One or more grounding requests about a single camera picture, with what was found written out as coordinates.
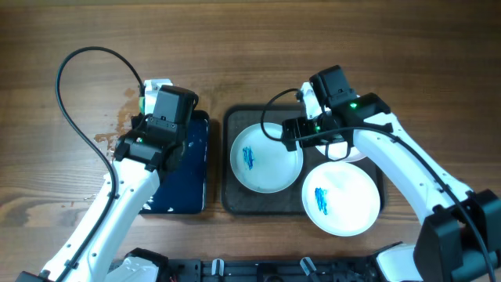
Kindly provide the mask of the green yellow sponge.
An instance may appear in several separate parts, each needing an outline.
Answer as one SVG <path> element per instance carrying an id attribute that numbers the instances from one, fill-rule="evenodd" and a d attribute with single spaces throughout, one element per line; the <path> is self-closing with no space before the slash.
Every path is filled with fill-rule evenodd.
<path id="1" fill-rule="evenodd" d="M 142 114 L 145 113 L 145 97 L 144 96 L 140 96 L 139 97 L 139 101 L 138 101 L 138 104 L 139 104 L 139 110 Z"/>

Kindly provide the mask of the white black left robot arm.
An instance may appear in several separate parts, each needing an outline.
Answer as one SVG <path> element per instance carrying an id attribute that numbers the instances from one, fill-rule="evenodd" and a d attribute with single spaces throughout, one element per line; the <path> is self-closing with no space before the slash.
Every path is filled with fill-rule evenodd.
<path id="1" fill-rule="evenodd" d="M 173 85 L 157 90 L 151 113 L 121 136 L 110 174 L 66 244 L 38 274 L 23 271 L 19 281 L 103 281 L 125 235 L 164 174 L 182 158 L 194 92 Z"/>

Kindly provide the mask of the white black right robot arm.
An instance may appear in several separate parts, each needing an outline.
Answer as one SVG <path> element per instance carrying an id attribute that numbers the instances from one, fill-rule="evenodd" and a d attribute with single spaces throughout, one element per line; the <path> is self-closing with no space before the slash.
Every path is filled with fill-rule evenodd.
<path id="1" fill-rule="evenodd" d="M 339 66 L 314 74 L 295 96 L 306 115 L 283 121 L 288 150 L 346 142 L 394 183 L 421 223 L 415 245 L 376 257 L 387 281 L 494 280 L 500 267 L 500 199 L 474 192 L 436 163 L 376 94 L 357 96 Z"/>

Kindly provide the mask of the pale blue plate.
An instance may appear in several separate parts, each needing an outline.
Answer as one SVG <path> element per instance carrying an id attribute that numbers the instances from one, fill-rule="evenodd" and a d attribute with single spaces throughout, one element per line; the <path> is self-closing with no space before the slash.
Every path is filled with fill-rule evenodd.
<path id="1" fill-rule="evenodd" d="M 230 150 L 234 176 L 249 190 L 276 193 L 292 185 L 301 173 L 302 149 L 289 152 L 278 140 L 281 125 L 265 122 L 245 128 Z"/>

